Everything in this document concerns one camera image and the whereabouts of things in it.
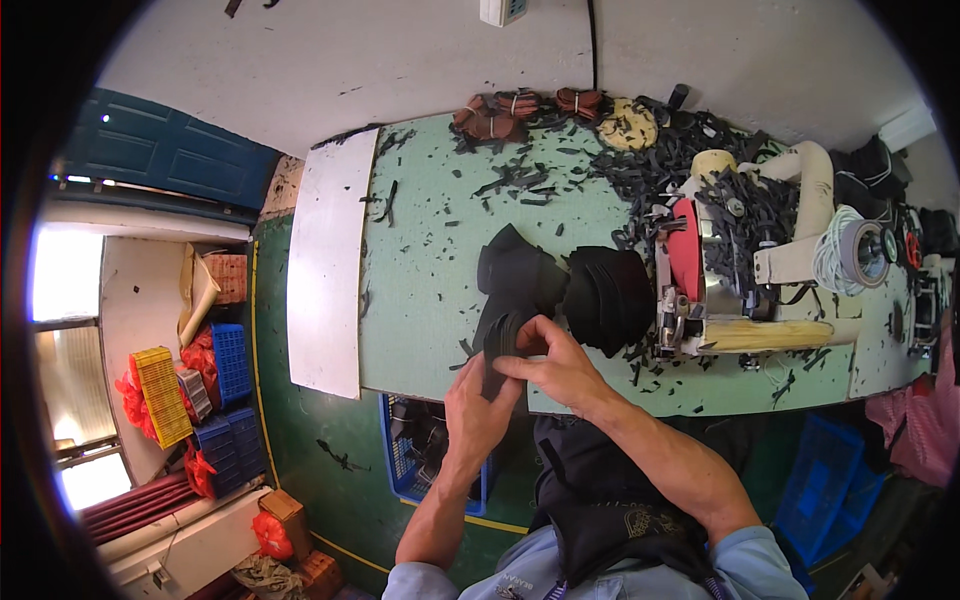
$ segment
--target person's right hand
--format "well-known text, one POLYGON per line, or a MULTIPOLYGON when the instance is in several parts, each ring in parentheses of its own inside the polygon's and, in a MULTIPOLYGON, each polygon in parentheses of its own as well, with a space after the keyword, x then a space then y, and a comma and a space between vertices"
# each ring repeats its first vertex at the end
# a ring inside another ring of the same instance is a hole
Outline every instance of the person's right hand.
POLYGON ((532 381, 577 417, 591 420, 608 402, 622 401, 577 341, 545 316, 537 315, 520 328, 516 347, 529 355, 546 354, 546 359, 500 356, 493 367, 514 379, 532 381))

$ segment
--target forearm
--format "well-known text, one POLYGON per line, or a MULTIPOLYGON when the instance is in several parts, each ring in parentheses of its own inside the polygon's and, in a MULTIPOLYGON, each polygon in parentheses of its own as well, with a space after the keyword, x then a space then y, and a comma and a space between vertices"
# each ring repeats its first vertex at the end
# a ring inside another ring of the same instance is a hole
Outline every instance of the forearm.
POLYGON ((397 564, 429 563, 443 570, 453 565, 464 534, 467 495, 479 470, 447 454, 396 547, 397 564))
POLYGON ((667 500, 707 529, 711 545, 737 529, 761 524, 736 473, 716 452, 612 391, 596 407, 588 419, 667 500))

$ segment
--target light blue shirt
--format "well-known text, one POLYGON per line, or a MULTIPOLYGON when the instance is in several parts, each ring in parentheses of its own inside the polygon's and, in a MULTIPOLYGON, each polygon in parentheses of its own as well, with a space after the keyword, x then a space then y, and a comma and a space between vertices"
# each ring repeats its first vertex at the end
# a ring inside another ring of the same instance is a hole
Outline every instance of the light blue shirt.
MULTIPOLYGON (((710 551, 710 560, 731 598, 806 598, 804 588, 790 574, 773 532, 766 527, 745 527, 731 533, 710 551)), ((635 563, 621 561, 596 579, 569 590, 564 600, 711 597, 705 588, 669 566, 631 570, 630 564, 635 563)), ((557 536, 553 527, 547 526, 517 542, 500 558, 493 576, 462 594, 439 567, 401 563, 390 571, 383 598, 541 600, 561 579, 557 536)))

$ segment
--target blue door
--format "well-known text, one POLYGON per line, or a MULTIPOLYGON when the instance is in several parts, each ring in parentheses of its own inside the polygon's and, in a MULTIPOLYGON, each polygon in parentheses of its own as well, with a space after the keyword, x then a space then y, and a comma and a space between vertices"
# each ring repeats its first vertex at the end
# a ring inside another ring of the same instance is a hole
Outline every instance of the blue door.
POLYGON ((94 87, 64 174, 135 183, 259 209, 279 153, 185 112, 94 87))

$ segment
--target shirt sleeve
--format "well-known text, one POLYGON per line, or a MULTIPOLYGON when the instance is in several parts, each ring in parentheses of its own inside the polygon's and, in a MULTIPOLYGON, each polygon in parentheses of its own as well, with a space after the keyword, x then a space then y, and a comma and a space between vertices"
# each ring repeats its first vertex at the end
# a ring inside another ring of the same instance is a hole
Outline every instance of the shirt sleeve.
POLYGON ((803 586, 790 573, 790 565, 773 532, 766 527, 756 525, 734 531, 710 554, 725 583, 742 598, 807 597, 803 586))
POLYGON ((427 563, 400 563, 390 569, 381 600, 425 598, 454 600, 460 591, 446 578, 444 570, 427 563))

